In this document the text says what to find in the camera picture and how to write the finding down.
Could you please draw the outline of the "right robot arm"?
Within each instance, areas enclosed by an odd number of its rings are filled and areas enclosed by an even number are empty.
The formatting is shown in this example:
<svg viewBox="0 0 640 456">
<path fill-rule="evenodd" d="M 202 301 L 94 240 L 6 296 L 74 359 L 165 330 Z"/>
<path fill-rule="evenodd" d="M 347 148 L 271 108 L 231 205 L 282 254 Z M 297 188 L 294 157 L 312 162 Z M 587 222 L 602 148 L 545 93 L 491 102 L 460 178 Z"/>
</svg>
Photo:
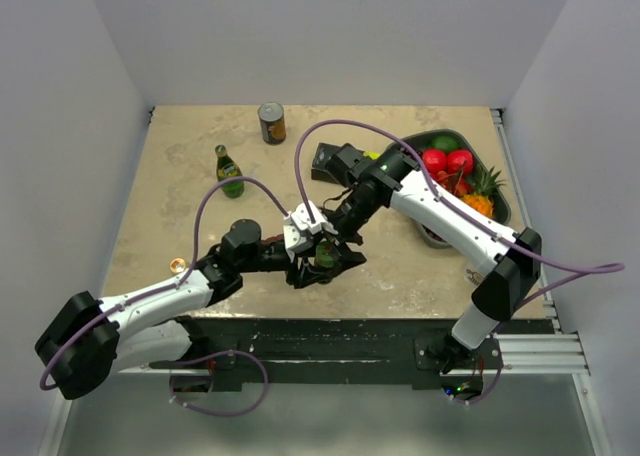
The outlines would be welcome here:
<svg viewBox="0 0 640 456">
<path fill-rule="evenodd" d="M 356 235 L 385 206 L 436 233 L 484 276 L 445 345 L 452 366 L 469 368 L 480 358 L 486 336 L 511 319 L 539 279 L 540 262 L 532 256 L 541 252 L 540 235 L 490 221 L 435 185 L 420 162 L 396 146 L 372 160 L 346 144 L 328 159 L 326 170 L 352 190 L 330 217 L 341 237 Z"/>
</svg>

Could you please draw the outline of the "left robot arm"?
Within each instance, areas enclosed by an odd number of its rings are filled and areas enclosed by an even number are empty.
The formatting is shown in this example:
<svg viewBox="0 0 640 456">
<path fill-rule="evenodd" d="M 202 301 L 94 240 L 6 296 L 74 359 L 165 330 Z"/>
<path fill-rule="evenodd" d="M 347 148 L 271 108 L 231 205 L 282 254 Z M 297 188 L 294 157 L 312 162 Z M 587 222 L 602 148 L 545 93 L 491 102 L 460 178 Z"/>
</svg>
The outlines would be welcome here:
<svg viewBox="0 0 640 456">
<path fill-rule="evenodd" d="M 256 221 L 241 219 L 205 256 L 167 280 L 101 299 L 77 293 L 35 343 L 44 365 L 39 385 L 74 400 L 136 365 L 177 361 L 196 368 L 206 359 L 207 344 L 178 321 L 180 314 L 234 295 L 246 273 L 281 272 L 295 289 L 329 282 L 339 264 L 317 257 L 320 247 L 335 248 L 337 241 L 328 222 L 298 224 L 287 217 L 282 234 L 265 239 Z"/>
</svg>

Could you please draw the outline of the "red weekly pill organizer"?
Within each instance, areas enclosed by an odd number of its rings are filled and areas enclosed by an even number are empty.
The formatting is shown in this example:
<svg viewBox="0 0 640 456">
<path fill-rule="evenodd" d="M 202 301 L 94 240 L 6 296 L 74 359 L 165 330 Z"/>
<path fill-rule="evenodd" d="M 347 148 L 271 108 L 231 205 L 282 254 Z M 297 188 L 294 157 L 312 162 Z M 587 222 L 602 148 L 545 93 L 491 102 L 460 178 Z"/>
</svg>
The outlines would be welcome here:
<svg viewBox="0 0 640 456">
<path fill-rule="evenodd" d="M 275 236 L 271 236 L 271 237 L 265 238 L 263 240 L 263 242 L 272 243 L 272 242 L 275 242 L 275 241 L 281 241 L 283 239 L 284 239 L 284 235 L 281 233 L 281 234 L 278 234 L 278 235 L 275 235 Z"/>
</svg>

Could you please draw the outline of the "green pill bottle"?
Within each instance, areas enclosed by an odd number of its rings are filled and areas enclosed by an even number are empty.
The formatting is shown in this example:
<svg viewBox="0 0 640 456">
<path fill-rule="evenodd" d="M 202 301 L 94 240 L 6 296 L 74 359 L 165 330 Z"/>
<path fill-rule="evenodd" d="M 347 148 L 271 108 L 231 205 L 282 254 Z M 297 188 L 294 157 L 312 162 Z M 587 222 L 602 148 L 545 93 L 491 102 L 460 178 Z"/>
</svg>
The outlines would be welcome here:
<svg viewBox="0 0 640 456">
<path fill-rule="evenodd" d="M 314 264 L 323 270 L 335 270 L 339 267 L 340 253 L 333 243 L 321 242 L 315 250 Z"/>
</svg>

